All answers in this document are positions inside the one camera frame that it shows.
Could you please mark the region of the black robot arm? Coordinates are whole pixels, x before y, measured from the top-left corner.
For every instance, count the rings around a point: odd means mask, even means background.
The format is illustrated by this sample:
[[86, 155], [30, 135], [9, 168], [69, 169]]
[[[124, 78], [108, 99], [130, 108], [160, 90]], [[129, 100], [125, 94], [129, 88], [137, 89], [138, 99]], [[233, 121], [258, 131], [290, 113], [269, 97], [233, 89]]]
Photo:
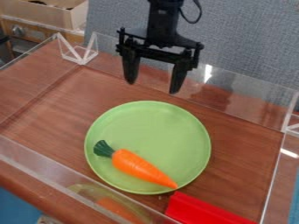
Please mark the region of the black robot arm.
[[145, 29], [125, 29], [121, 27], [116, 51], [122, 59], [125, 81], [136, 82], [140, 59], [157, 60], [173, 64], [169, 93], [180, 91], [186, 72], [198, 65], [201, 42], [182, 37], [177, 31], [178, 16], [189, 24], [196, 24], [201, 18], [201, 5], [192, 0], [198, 8], [198, 16], [190, 21], [182, 14], [184, 0], [146, 0], [149, 14]]

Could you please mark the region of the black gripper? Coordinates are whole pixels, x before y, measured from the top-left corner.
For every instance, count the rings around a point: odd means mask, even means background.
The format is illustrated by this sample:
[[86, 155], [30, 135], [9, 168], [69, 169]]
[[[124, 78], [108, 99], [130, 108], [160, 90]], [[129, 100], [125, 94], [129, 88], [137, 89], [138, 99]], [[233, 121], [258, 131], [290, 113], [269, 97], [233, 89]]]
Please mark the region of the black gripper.
[[153, 41], [146, 37], [145, 29], [125, 29], [117, 31], [116, 51], [121, 56], [125, 81], [136, 82], [140, 59], [161, 61], [173, 64], [169, 93], [180, 91], [186, 73], [197, 66], [201, 42], [173, 35], [173, 41]]

